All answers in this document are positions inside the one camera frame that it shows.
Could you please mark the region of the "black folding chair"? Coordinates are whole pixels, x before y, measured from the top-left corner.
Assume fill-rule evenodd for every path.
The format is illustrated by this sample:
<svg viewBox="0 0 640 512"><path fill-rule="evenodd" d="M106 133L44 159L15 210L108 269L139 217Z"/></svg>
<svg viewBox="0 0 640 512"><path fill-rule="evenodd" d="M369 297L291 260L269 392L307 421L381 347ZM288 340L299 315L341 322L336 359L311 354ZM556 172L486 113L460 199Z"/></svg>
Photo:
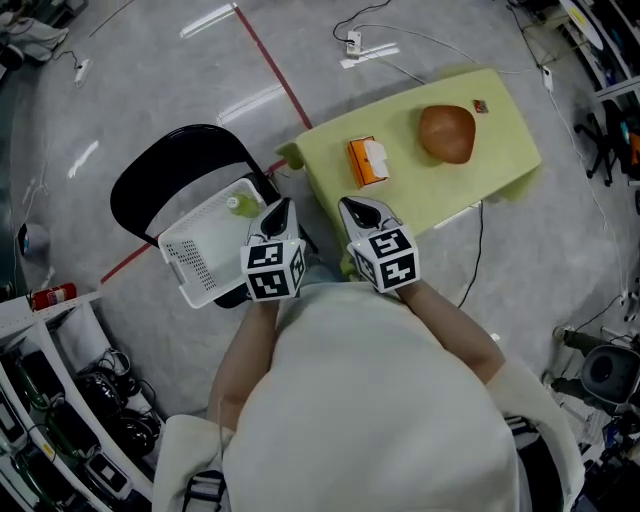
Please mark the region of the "black folding chair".
<svg viewBox="0 0 640 512"><path fill-rule="evenodd" d="M159 249L159 236L151 237L147 230L162 208L188 185L234 165L243 165L249 171L230 184L248 178L264 199L266 208L284 198L235 135L221 127L198 124L164 136L124 170L111 192L112 214L126 231ZM306 242L305 257L305 250L315 245L304 228L299 224L298 228L298 238ZM243 246L277 240L284 241L247 236ZM243 285L211 303L231 309L247 300L252 299L244 279Z"/></svg>

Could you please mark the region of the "grey moulded chair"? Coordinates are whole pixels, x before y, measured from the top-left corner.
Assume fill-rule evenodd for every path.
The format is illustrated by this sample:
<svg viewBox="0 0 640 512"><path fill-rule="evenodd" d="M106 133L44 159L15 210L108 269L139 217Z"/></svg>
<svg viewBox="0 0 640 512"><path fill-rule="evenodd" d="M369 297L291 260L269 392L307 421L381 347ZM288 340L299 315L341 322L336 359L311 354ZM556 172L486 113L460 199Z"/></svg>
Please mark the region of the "grey moulded chair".
<svg viewBox="0 0 640 512"><path fill-rule="evenodd" d="M605 344L585 358L580 380L594 397L615 405L627 405L640 386L640 355L629 348Z"/></svg>

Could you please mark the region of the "person's left forearm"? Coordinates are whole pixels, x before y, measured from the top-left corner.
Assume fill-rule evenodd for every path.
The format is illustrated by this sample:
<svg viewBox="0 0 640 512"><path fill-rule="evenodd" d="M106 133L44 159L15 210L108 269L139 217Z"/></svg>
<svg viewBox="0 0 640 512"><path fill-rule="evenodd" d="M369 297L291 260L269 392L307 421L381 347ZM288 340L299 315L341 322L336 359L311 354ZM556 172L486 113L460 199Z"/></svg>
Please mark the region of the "person's left forearm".
<svg viewBox="0 0 640 512"><path fill-rule="evenodd" d="M277 343L279 301L252 303L214 377L207 419L237 429L251 393L267 374Z"/></svg>

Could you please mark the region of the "table with yellow-green cloth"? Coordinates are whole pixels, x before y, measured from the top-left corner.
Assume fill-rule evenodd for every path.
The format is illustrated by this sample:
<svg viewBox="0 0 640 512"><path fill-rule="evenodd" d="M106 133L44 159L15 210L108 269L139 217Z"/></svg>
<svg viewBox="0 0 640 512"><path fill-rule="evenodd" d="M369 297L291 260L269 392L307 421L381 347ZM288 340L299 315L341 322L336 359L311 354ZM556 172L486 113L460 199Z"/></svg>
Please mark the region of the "table with yellow-green cloth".
<svg viewBox="0 0 640 512"><path fill-rule="evenodd" d="M475 111L473 100L489 112ZM437 161L419 141L425 107L454 105L476 122L470 160L461 165ZM388 180L359 189L346 144L372 136L387 153ZM276 150L293 169L303 169L333 223L342 246L348 243L338 202L364 196L386 203L414 234L431 229L491 196L515 200L525 193L541 156L499 73L479 68L414 87L322 123Z"/></svg>

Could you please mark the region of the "green drink bottle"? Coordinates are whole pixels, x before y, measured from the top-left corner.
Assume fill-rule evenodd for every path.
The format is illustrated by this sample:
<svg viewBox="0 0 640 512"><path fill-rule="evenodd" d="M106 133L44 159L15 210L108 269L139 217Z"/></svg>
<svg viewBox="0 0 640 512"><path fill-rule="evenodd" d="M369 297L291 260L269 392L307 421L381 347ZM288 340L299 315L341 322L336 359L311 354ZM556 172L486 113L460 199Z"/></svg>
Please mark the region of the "green drink bottle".
<svg viewBox="0 0 640 512"><path fill-rule="evenodd" d="M226 205L233 215L249 219L258 217L264 209L264 205L254 196L242 193L230 196Z"/></svg>

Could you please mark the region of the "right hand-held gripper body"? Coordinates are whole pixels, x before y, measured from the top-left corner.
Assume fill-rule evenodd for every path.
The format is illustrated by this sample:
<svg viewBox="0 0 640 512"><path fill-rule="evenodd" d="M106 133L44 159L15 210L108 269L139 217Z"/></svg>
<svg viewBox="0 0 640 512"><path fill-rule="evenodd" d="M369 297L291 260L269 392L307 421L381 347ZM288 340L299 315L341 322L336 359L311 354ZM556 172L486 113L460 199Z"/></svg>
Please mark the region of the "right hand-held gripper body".
<svg viewBox="0 0 640 512"><path fill-rule="evenodd" d="M379 231L347 246L359 274L379 293L419 280L415 239L405 225Z"/></svg>

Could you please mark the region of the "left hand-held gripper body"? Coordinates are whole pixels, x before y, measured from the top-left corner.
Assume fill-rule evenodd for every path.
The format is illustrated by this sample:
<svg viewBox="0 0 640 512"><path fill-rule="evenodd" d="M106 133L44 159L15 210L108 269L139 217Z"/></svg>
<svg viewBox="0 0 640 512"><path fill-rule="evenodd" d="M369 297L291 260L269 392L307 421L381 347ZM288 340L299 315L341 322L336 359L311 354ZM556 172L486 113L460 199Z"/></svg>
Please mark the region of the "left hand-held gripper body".
<svg viewBox="0 0 640 512"><path fill-rule="evenodd" d="M271 241L240 250L242 274L254 302L295 297L306 271L301 238Z"/></svg>

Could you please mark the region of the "person's blue jeans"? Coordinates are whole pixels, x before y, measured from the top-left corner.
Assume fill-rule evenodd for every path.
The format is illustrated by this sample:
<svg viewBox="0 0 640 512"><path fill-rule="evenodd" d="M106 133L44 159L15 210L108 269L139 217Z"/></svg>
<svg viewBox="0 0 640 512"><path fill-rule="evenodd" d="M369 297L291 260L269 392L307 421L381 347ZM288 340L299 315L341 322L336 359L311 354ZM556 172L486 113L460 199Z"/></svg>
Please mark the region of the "person's blue jeans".
<svg viewBox="0 0 640 512"><path fill-rule="evenodd" d="M309 266L303 276L301 287L324 284L346 283L348 279L343 275L339 267L328 263L317 263Z"/></svg>

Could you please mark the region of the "white storage shelf rack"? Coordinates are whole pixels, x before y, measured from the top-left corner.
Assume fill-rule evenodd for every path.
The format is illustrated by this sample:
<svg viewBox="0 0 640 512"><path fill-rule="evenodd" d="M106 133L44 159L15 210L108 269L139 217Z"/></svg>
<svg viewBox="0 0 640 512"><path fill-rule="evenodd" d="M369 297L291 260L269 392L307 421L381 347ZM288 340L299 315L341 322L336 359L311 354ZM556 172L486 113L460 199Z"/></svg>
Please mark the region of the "white storage shelf rack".
<svg viewBox="0 0 640 512"><path fill-rule="evenodd" d="M631 95L640 105L640 0L576 0L599 32L601 62L612 65L614 94Z"/></svg>
<svg viewBox="0 0 640 512"><path fill-rule="evenodd" d="M164 423L155 392L109 343L84 296L33 311L26 298L0 304L0 481L35 511L150 512ZM74 384L104 374L122 412L99 419ZM153 451L125 453L121 417L160 426Z"/></svg>

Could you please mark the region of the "orange tissue box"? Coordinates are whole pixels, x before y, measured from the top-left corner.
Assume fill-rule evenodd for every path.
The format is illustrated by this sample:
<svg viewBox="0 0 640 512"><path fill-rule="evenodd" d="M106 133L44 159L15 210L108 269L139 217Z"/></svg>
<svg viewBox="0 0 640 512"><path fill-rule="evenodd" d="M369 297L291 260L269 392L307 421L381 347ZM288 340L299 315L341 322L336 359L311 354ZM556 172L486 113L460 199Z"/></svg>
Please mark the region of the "orange tissue box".
<svg viewBox="0 0 640 512"><path fill-rule="evenodd" d="M351 172L359 189L389 179L386 150L374 137L350 140L346 144L346 151Z"/></svg>

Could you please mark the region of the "black office chair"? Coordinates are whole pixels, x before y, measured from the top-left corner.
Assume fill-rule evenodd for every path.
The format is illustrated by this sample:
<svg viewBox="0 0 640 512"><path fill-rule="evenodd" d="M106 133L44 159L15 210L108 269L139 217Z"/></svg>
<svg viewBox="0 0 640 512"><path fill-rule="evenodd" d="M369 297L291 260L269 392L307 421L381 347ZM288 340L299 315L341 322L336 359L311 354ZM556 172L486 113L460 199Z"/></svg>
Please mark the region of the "black office chair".
<svg viewBox="0 0 640 512"><path fill-rule="evenodd" d="M613 165L618 162L622 174L632 184L640 187L640 107L622 110L613 100L605 100L602 105L605 113L604 129L593 112L586 117L587 126L579 123L573 127L576 134L586 135L597 150L594 163L586 171L586 176L591 179L603 164L604 184L609 187L613 182Z"/></svg>

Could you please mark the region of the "small grey bin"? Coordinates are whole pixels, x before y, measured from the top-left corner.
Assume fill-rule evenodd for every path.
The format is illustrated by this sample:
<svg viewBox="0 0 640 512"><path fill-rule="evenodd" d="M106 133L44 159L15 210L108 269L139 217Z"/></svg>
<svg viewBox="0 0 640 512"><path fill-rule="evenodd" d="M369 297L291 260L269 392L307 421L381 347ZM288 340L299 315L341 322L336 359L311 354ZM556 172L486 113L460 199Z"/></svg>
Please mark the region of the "small grey bin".
<svg viewBox="0 0 640 512"><path fill-rule="evenodd" d="M23 223L17 238L20 254L25 259L41 257L49 249L49 232L39 224Z"/></svg>

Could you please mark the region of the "brown wooden bowl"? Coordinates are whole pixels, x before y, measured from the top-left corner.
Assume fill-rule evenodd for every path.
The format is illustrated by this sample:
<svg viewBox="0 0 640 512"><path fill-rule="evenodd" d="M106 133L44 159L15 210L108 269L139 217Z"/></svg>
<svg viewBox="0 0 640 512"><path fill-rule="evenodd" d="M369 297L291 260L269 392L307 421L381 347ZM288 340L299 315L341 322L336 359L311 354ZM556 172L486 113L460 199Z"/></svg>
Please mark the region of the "brown wooden bowl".
<svg viewBox="0 0 640 512"><path fill-rule="evenodd" d="M470 160L475 144L475 118L463 107L428 106L421 113L418 135L423 148L435 159L465 164Z"/></svg>

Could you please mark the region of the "person's white shirt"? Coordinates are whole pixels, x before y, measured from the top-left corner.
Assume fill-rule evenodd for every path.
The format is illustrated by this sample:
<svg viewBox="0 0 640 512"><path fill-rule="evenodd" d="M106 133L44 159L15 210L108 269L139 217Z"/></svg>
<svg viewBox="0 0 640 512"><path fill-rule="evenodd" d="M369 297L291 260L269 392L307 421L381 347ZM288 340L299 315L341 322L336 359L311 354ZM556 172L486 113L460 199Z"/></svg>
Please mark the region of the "person's white shirt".
<svg viewBox="0 0 640 512"><path fill-rule="evenodd" d="M583 484L528 368L484 384L398 294L324 284L279 306L235 431L167 420L152 512L570 512Z"/></svg>

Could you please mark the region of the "black headset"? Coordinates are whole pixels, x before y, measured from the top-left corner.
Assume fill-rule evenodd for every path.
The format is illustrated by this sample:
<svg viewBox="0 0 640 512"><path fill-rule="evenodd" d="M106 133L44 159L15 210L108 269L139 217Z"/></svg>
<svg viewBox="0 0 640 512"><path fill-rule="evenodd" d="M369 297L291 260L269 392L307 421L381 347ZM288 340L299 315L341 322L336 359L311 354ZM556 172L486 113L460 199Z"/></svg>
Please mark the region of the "black headset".
<svg viewBox="0 0 640 512"><path fill-rule="evenodd" d="M122 412L122 399L116 387L104 374L85 373L77 376L74 384L97 418L112 418Z"/></svg>
<svg viewBox="0 0 640 512"><path fill-rule="evenodd" d="M125 453L141 458L153 451L159 434L159 424L149 418L121 417L114 436Z"/></svg>

